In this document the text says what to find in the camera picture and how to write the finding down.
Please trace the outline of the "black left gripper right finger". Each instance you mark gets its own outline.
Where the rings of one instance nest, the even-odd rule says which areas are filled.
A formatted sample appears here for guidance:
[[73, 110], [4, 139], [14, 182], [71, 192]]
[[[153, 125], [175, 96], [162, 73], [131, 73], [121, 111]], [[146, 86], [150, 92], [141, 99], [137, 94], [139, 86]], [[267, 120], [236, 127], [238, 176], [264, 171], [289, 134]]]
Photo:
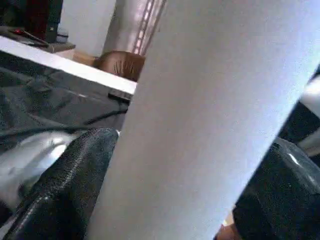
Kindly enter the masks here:
[[233, 209], [244, 240], [318, 240], [320, 168], [295, 144], [275, 141]]

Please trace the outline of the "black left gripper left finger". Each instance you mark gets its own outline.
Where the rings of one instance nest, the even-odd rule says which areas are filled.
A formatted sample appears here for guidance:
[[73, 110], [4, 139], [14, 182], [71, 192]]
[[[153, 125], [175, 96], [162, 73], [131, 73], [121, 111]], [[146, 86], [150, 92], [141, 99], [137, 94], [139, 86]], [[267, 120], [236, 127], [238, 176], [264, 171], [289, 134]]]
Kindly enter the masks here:
[[67, 147], [18, 206], [6, 240], [82, 240], [119, 134], [87, 131]]

